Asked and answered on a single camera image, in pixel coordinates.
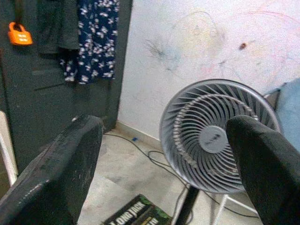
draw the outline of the floral dress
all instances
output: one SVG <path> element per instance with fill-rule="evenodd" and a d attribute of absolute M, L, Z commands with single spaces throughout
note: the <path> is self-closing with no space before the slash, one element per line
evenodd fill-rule
<path fill-rule="evenodd" d="M 64 50 L 65 81 L 114 79 L 119 0 L 78 0 L 79 50 Z"/>

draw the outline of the orange padlock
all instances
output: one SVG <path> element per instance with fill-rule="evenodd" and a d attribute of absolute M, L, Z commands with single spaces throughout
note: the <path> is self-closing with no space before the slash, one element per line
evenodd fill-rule
<path fill-rule="evenodd" d="M 21 24 L 17 24 L 21 31 L 15 30 L 15 22 L 9 24 L 8 37 L 13 45 L 31 45 L 33 44 L 31 35 Z"/>

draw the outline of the fan grille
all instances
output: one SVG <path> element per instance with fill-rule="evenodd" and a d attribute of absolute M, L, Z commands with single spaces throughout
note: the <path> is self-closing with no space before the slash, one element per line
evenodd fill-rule
<path fill-rule="evenodd" d="M 226 122 L 236 115 L 251 116 L 279 131 L 271 106 L 241 83 L 197 82 L 169 102 L 160 139 L 167 160 L 185 181 L 213 193 L 244 190 L 225 132 Z"/>

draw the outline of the electrical cable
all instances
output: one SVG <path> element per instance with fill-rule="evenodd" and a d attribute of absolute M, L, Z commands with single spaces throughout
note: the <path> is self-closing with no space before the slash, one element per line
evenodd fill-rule
<path fill-rule="evenodd" d="M 172 174 L 173 176 L 175 176 L 183 185 L 184 185 L 184 188 L 183 190 L 181 191 L 180 195 L 178 196 L 177 198 L 177 201 L 176 201 L 176 204 L 175 204 L 175 210 L 174 210 L 174 214 L 173 214 L 173 217 L 175 216 L 175 213 L 176 213 L 176 210 L 177 210 L 177 207 L 178 207 L 178 202 L 180 200 L 180 198 L 182 197 L 183 193 L 184 193 L 184 190 L 185 189 L 188 189 L 187 187 L 187 184 L 185 182 L 182 181 L 182 179 L 177 176 L 176 174 L 174 174 L 173 172 L 169 171 L 168 169 L 166 169 L 165 167 L 161 166 L 161 165 L 164 165 L 164 166 L 167 166 L 167 167 L 170 167 L 169 165 L 167 164 L 164 164 L 162 162 L 159 162 L 153 158 L 150 157 L 150 153 L 152 152 L 156 152 L 156 153 L 159 153 L 159 154 L 163 154 L 162 152 L 159 152 L 159 151 L 149 151 L 147 154 L 141 150 L 141 148 L 139 146 L 137 146 L 134 142 L 132 142 L 131 140 L 125 138 L 125 137 L 122 137 L 122 136 L 119 136 L 119 135 L 112 135 L 112 134 L 104 134 L 104 135 L 108 135 L 108 136 L 115 136 L 115 137 L 119 137 L 119 138 L 122 138 L 130 143 L 132 143 L 144 156 L 146 156 L 153 164 L 163 168 L 164 170 L 166 170 L 167 172 L 169 172 L 170 174 Z M 204 192 L 211 200 L 213 200 L 215 203 L 217 204 L 220 204 L 217 200 L 215 200 L 213 197 L 211 197 L 209 194 L 207 194 L 206 192 Z M 227 208 L 227 207 L 224 207 L 225 209 L 229 210 L 230 212 L 233 212 L 239 216 L 243 216 L 243 217 L 248 217 L 248 218 L 259 218 L 257 216 L 250 216 L 250 215 L 245 215 L 245 214 L 242 214 L 242 213 L 239 213 L 239 212 L 236 212 L 230 208 Z M 189 220 L 189 222 L 187 222 L 187 225 L 192 221 L 193 219 L 193 211 L 191 211 L 191 219 Z"/>

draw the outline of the white wall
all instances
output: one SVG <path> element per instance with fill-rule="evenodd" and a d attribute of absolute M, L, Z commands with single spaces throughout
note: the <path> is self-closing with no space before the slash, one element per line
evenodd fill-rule
<path fill-rule="evenodd" d="M 134 0 L 119 120 L 158 138 L 188 84 L 226 78 L 265 93 L 299 77 L 299 53 L 297 0 Z"/>

